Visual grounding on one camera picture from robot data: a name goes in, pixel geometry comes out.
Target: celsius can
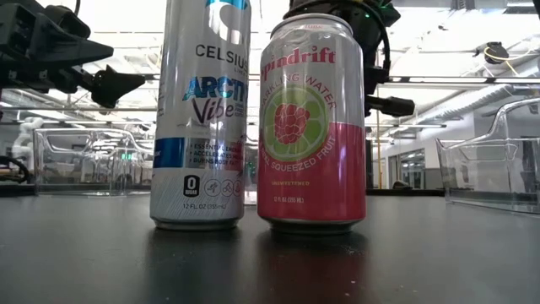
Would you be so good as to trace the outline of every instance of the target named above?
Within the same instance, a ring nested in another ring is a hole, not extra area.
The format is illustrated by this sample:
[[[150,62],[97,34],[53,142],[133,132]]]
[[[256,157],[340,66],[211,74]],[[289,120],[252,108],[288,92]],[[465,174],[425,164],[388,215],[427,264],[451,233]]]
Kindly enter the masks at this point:
[[[365,217],[362,51],[329,14],[286,19],[262,53],[258,214],[332,234]]]
[[[150,217],[232,228],[244,214],[248,0],[168,0]]]

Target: lime slice illustration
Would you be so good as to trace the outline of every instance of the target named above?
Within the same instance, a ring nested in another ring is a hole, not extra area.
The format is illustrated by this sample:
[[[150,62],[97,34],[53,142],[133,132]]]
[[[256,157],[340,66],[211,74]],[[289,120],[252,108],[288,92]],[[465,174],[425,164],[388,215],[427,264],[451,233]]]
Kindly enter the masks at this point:
[[[327,108],[314,90],[289,84],[270,97],[262,127],[266,150],[274,159],[302,160],[327,138]]]

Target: energy drink can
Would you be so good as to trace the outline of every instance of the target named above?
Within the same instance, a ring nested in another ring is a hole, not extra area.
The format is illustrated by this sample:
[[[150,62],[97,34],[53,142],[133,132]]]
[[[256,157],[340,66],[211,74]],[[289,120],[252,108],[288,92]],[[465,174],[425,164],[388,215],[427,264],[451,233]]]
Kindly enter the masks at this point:
[[[286,19],[262,53],[258,214],[332,234],[365,217],[362,51],[328,14]]]
[[[218,230],[244,214],[248,0],[168,0],[150,217]]]

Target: celsius logo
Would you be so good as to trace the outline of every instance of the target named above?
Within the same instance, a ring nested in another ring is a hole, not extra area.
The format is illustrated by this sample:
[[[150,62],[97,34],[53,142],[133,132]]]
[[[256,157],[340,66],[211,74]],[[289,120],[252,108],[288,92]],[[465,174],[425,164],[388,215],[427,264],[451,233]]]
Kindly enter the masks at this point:
[[[236,9],[229,9],[228,14],[222,14],[222,9],[227,6]],[[209,17],[208,26],[221,39],[235,45],[249,39],[251,22],[249,0],[207,0],[206,9]]]

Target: can top rim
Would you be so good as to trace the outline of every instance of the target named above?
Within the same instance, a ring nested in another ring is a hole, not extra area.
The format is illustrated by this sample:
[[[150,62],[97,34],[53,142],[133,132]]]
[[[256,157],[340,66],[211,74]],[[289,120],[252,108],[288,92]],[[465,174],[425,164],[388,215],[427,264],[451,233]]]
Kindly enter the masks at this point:
[[[301,14],[301,15],[298,15],[298,16],[290,17],[290,18],[287,18],[287,19],[281,21],[278,25],[276,25],[275,28],[273,28],[272,34],[270,34],[270,37],[272,38],[272,36],[276,33],[276,31],[278,31],[282,26],[284,26],[284,25],[286,25],[288,23],[298,21],[298,20],[301,20],[301,19],[313,19],[313,18],[329,19],[329,20],[332,20],[332,21],[336,21],[336,22],[344,25],[347,28],[347,30],[349,31],[350,35],[353,34],[353,29],[347,23],[347,21],[339,18],[338,16],[334,16],[334,15],[330,15],[330,14],[321,14],[321,13],[309,13],[309,14]]]

